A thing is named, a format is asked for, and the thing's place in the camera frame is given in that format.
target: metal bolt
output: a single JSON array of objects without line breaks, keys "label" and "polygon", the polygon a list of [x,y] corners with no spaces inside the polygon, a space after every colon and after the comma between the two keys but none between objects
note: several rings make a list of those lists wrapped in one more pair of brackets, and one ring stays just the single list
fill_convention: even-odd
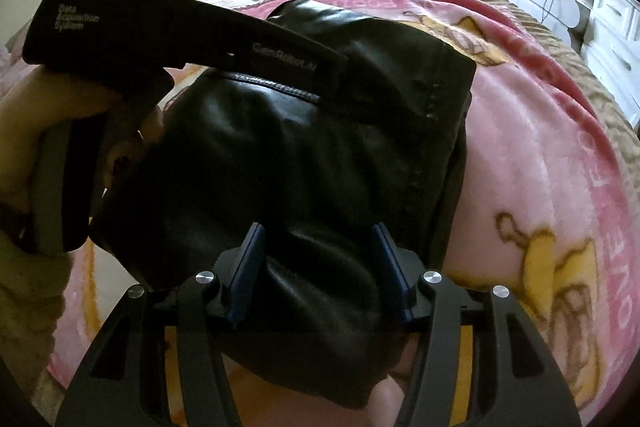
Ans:
[{"label": "metal bolt", "polygon": [[136,284],[127,290],[130,299],[139,299],[145,294],[145,287],[142,284]]},{"label": "metal bolt", "polygon": [[216,275],[210,271],[200,272],[196,275],[196,281],[200,284],[209,284],[215,278]]},{"label": "metal bolt", "polygon": [[507,286],[498,284],[497,286],[494,286],[494,295],[500,299],[506,299],[509,296],[509,289]]},{"label": "metal bolt", "polygon": [[425,272],[422,275],[422,278],[431,284],[438,284],[440,281],[442,281],[442,275],[440,275],[438,272],[435,272],[433,270]]}]

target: white nightstand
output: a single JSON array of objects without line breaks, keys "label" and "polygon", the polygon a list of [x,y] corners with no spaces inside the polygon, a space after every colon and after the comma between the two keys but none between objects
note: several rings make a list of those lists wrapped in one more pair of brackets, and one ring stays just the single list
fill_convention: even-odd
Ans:
[{"label": "white nightstand", "polygon": [[595,0],[580,54],[637,131],[640,123],[640,2]]}]

